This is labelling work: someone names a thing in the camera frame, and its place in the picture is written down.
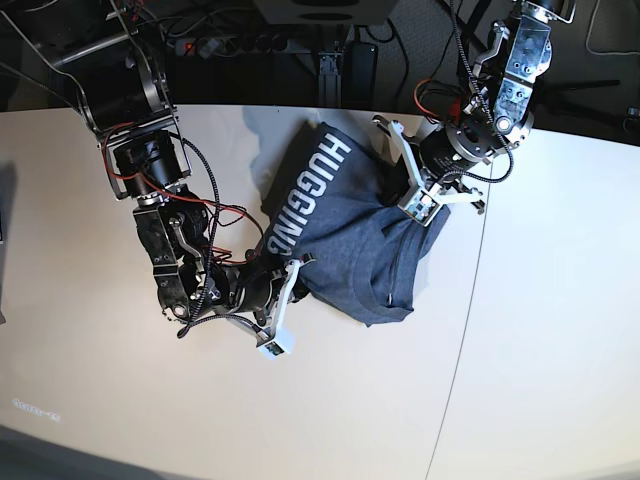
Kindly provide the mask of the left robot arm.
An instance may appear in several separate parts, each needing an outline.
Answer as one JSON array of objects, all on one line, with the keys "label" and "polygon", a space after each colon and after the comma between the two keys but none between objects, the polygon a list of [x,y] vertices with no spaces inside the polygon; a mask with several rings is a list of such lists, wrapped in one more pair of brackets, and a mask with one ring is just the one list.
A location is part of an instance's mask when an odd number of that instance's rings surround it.
[{"label": "left robot arm", "polygon": [[[487,50],[475,58],[468,56],[468,29],[453,25],[459,85],[428,77],[413,90],[414,103],[433,131],[410,137],[397,120],[372,119],[400,152],[398,162],[386,170],[383,205],[400,208],[422,225],[454,202],[484,211],[481,192],[463,180],[499,184],[512,174],[513,152],[534,123],[536,82],[551,63],[551,24],[571,23],[575,10],[573,1],[517,1],[506,19],[493,23]],[[474,172],[476,165],[491,164],[502,155],[509,157],[503,174]]]}]

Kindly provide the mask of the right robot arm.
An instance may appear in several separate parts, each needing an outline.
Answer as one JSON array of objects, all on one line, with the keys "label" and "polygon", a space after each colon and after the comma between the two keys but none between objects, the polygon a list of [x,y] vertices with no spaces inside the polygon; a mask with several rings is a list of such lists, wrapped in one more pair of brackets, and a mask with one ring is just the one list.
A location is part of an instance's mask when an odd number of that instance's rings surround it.
[{"label": "right robot arm", "polygon": [[139,240],[153,267],[160,308],[182,333],[224,319],[269,356],[293,345],[289,304],[302,297],[310,255],[283,261],[262,247],[242,260],[215,244],[220,216],[245,208],[204,199],[187,186],[197,147],[181,133],[158,38],[138,23],[134,1],[5,1],[9,26],[75,97],[94,134],[117,199],[133,199]]}]

